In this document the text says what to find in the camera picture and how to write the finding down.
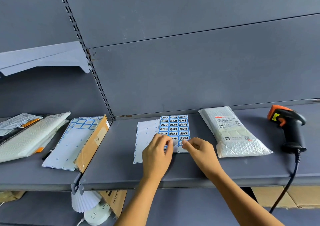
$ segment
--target white paper fan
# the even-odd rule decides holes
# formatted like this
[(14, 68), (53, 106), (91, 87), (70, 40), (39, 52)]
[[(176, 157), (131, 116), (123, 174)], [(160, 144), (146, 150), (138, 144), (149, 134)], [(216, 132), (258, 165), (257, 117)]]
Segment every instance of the white paper fan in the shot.
[(91, 210), (101, 201), (102, 196), (97, 191), (85, 191), (83, 195), (78, 190), (75, 195), (71, 194), (72, 208), (76, 212), (85, 212)]

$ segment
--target white bubble mailer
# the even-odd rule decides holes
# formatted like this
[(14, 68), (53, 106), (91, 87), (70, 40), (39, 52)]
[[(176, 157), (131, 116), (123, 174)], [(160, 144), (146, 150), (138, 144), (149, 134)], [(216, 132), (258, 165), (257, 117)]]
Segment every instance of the white bubble mailer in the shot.
[(219, 158), (273, 153), (242, 125), (229, 106), (202, 109), (199, 113), (218, 142)]

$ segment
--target power strip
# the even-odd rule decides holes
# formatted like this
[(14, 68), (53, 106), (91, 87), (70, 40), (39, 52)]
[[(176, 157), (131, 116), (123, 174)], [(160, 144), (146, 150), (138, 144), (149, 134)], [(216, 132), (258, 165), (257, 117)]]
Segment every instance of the power strip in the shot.
[(93, 209), (84, 212), (85, 220), (92, 226), (104, 223), (112, 213), (112, 209), (107, 203), (99, 203)]

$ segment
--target orange barcode scanner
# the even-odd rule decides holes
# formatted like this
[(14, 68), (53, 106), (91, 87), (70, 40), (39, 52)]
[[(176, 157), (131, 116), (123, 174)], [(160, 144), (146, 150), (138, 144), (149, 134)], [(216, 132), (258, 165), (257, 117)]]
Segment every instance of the orange barcode scanner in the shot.
[(281, 147), (284, 152), (294, 154), (297, 149), (300, 152), (306, 151), (300, 131), (300, 127), (306, 124), (306, 119), (302, 115), (288, 107), (272, 105), (268, 119), (278, 123), (284, 131), (286, 142)]
[(279, 105), (272, 105), (271, 110), (268, 113), (268, 119), (278, 123), (284, 131), (286, 142), (281, 146), (282, 151), (295, 155), (294, 171), (282, 193), (272, 206), (270, 210), (270, 213), (272, 213), (293, 182), (298, 171), (301, 153), (306, 151), (306, 145), (300, 131), (300, 127), (306, 124), (306, 119), (295, 110)]

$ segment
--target cardboard box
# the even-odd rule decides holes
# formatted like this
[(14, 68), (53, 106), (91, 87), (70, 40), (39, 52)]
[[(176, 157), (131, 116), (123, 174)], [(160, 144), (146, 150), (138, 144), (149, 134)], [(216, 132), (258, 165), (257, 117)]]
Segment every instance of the cardboard box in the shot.
[(99, 191), (103, 199), (108, 203), (118, 218), (122, 212), (125, 197), (127, 195), (126, 190), (110, 190)]
[[(280, 196), (283, 187), (252, 187), (258, 203), (272, 207)], [(320, 208), (320, 186), (291, 186), (279, 202), (282, 208)]]
[(108, 119), (104, 115), (74, 161), (80, 172), (85, 172), (109, 128)]
[(0, 191), (0, 203), (18, 200), (25, 193), (25, 191)]

